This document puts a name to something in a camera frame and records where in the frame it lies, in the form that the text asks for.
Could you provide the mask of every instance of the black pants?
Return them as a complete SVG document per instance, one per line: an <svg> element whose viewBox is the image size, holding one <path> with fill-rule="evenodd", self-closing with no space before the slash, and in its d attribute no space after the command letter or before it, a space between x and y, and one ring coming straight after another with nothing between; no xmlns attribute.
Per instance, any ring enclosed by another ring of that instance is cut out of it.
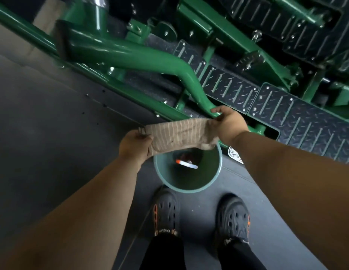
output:
<svg viewBox="0 0 349 270"><path fill-rule="evenodd" d="M232 239L227 245L223 243L217 253L222 270L266 270L249 245L239 239ZM179 237L162 233L152 239L140 270L156 269L186 269L183 242Z"/></svg>

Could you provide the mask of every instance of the green machine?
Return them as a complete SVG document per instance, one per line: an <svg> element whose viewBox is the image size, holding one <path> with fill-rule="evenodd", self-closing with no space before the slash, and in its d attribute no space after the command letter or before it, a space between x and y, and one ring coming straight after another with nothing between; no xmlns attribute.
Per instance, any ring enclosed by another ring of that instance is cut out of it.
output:
<svg viewBox="0 0 349 270"><path fill-rule="evenodd" d="M0 23L167 120L225 104L253 132L349 163L349 0L66 1L51 36L2 4Z"/></svg>

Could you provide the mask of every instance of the black shoe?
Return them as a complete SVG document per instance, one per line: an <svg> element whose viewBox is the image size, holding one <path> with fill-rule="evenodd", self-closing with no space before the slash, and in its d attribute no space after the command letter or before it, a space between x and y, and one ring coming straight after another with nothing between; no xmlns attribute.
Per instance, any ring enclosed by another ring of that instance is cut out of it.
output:
<svg viewBox="0 0 349 270"><path fill-rule="evenodd" d="M234 194L225 195L216 213L216 234L227 245L232 240L248 244L249 211L243 200Z"/></svg>
<svg viewBox="0 0 349 270"><path fill-rule="evenodd" d="M162 188L154 195L152 207L154 236L160 233L179 236L180 206L180 201L172 189Z"/></svg>

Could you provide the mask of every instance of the beige cloth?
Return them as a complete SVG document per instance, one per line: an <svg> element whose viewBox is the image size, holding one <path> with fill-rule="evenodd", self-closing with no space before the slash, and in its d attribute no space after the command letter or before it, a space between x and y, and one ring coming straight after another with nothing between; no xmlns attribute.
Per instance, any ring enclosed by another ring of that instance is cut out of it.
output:
<svg viewBox="0 0 349 270"><path fill-rule="evenodd" d="M218 142L218 137L208 121L207 118L191 118L152 124L139 128L139 132L154 137L148 156L187 148L212 150Z"/></svg>

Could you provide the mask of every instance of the forearm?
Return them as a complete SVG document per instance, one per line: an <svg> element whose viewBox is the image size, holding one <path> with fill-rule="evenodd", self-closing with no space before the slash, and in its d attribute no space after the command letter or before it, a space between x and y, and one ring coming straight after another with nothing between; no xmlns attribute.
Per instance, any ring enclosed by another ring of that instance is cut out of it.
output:
<svg viewBox="0 0 349 270"><path fill-rule="evenodd" d="M349 166L249 132L231 145L298 238L328 268L349 267Z"/></svg>
<svg viewBox="0 0 349 270"><path fill-rule="evenodd" d="M2 269L111 269L138 169L114 160L35 225Z"/></svg>

